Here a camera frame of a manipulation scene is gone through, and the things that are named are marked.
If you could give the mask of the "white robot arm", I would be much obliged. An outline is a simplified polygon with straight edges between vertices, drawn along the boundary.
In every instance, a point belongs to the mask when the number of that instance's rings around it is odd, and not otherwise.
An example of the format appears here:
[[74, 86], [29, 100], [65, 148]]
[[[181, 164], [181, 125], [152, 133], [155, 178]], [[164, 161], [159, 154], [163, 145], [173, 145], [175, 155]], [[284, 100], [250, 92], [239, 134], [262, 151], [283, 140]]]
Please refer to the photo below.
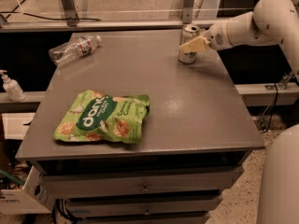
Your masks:
[[[240, 45], [278, 45], [299, 72], [299, 17], [292, 0], [260, 0], [248, 13], [213, 24], [182, 43], [183, 53]], [[256, 224], [299, 224], [299, 125], [283, 131], [268, 149]]]

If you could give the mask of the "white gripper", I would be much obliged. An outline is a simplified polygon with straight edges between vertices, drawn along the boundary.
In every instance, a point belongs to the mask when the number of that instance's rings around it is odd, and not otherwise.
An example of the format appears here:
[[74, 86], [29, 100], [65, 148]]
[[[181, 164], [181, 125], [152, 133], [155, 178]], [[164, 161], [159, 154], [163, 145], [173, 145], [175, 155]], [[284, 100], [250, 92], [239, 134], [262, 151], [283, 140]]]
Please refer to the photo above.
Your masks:
[[228, 21], [212, 24], [206, 31], [205, 37], [199, 35], [179, 46], [183, 53], [204, 52], [210, 46], [214, 50], [230, 49], [231, 44], [227, 33]]

